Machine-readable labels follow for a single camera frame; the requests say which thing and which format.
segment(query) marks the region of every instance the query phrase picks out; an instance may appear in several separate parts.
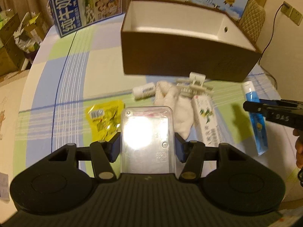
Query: white towel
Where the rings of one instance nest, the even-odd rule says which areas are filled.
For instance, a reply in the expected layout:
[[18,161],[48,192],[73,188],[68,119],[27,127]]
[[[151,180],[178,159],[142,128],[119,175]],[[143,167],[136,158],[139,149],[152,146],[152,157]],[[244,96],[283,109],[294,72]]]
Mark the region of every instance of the white towel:
[[187,139],[194,122],[194,112],[191,99],[180,96],[178,88],[167,82],[159,81],[156,85],[155,106],[168,106],[174,115],[174,130],[183,139]]

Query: electrical outlet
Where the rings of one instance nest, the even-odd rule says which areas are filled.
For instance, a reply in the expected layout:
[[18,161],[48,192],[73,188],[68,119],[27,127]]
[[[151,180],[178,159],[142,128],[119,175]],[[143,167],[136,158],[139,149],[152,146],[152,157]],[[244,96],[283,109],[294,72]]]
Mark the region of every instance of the electrical outlet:
[[289,17],[290,16],[290,13],[291,13],[291,11],[292,11],[292,6],[291,5],[289,5],[287,2],[283,2],[283,4],[287,4],[288,6],[289,6],[289,8],[287,7],[287,6],[285,6],[285,5],[283,5],[282,7],[281,7],[281,12],[283,13],[283,14],[285,14],[287,17]]
[[290,14],[290,19],[296,24],[300,25],[302,21],[302,14],[296,10],[295,8],[292,9],[291,14]]

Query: human hand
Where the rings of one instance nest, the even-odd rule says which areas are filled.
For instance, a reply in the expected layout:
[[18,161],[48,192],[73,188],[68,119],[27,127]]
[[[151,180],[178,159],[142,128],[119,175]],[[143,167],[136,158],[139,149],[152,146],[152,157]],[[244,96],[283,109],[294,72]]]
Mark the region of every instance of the human hand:
[[296,158],[297,158],[297,167],[302,168],[303,167],[303,131],[300,131],[298,129],[294,129],[292,132],[294,136],[299,136],[299,138],[296,141],[295,148],[297,150]]

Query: round black disc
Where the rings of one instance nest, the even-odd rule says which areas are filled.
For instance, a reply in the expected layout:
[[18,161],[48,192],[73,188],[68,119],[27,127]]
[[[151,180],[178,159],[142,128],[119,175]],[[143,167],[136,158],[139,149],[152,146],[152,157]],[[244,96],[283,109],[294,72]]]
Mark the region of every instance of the round black disc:
[[238,215],[258,215],[277,209],[285,185],[280,176],[264,166],[227,165],[202,181],[206,197],[219,208]]
[[91,178],[64,162],[34,165],[17,175],[10,193],[16,208],[34,214],[55,214],[80,205],[90,194]]

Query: yellow plastic wrapper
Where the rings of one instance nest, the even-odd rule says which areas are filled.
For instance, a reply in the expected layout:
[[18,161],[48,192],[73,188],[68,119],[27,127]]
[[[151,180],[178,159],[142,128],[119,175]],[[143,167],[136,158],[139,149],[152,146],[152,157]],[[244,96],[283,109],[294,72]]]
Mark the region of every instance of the yellow plastic wrapper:
[[85,110],[92,132],[92,140],[109,141],[119,131],[124,103],[121,100],[96,104]]

